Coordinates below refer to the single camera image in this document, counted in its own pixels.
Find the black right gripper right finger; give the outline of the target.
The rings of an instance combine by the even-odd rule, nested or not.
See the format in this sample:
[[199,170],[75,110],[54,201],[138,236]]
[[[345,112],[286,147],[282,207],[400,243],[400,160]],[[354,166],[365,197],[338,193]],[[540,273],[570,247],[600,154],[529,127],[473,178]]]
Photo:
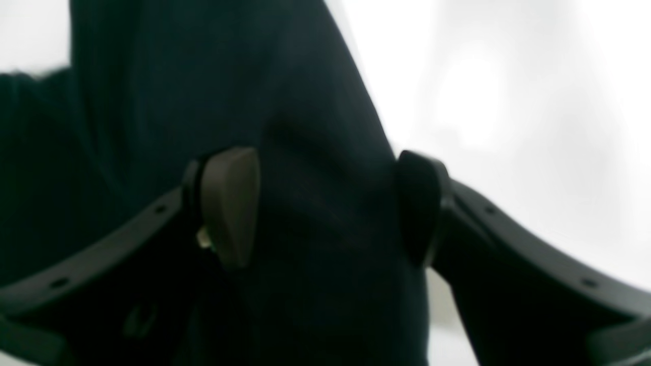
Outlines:
[[396,167],[411,261],[438,273],[480,365],[649,365],[650,294],[537,238],[445,165]]

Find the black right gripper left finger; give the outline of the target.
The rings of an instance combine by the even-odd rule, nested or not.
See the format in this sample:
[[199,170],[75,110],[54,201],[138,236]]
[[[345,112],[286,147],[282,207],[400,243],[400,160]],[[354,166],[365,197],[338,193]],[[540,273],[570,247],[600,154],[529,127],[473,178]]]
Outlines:
[[193,160],[182,184],[81,252],[2,285],[2,352],[36,365],[172,365],[198,297],[246,268],[253,147]]

